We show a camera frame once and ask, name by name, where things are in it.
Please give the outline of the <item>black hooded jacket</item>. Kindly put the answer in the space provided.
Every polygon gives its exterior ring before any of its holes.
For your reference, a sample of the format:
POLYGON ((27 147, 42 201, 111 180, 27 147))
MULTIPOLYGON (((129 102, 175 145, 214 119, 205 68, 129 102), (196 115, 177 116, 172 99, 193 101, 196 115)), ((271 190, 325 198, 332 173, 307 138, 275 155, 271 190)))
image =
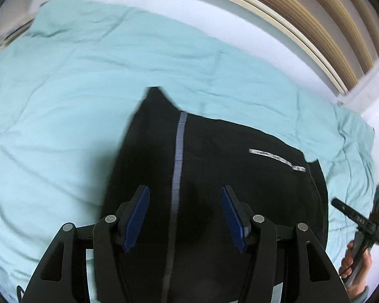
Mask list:
POLYGON ((329 228, 328 193, 317 161, 257 129, 177 109, 148 89, 124 137, 102 216, 140 185, 150 204, 122 268, 133 302, 233 302, 250 257, 234 245, 221 190, 271 222, 307 224, 321 244, 329 228))

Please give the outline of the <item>teal quilted bed comforter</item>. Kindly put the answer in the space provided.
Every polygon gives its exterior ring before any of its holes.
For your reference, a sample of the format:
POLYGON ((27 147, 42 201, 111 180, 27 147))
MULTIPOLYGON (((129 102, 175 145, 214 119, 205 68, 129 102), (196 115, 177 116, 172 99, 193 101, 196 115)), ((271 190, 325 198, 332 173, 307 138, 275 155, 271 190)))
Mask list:
POLYGON ((319 161, 330 198, 368 214, 374 133, 284 72, 165 16, 51 0, 0 52, 0 292, 17 300, 65 222, 100 213, 129 120, 151 86, 192 114, 260 129, 319 161))

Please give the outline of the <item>striped brown window blind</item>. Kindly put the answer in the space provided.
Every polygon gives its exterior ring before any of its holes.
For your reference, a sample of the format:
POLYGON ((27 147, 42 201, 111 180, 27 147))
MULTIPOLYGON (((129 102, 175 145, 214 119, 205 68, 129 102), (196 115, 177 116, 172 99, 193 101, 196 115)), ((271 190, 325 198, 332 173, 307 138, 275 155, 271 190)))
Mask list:
POLYGON ((295 42, 341 94, 379 61, 377 0, 227 0, 295 42))

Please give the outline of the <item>flat books on shelf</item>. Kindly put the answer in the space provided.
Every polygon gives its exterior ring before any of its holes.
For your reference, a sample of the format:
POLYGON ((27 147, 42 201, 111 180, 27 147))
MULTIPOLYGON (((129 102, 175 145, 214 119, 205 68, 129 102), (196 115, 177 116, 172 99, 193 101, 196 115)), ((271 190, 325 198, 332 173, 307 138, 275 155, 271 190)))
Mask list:
POLYGON ((18 25, 17 27, 9 30, 8 32, 1 34, 0 35, 0 49, 5 48, 6 46, 10 45, 15 39, 25 34, 27 30, 33 24, 33 21, 34 19, 31 19, 27 21, 26 23, 18 25))

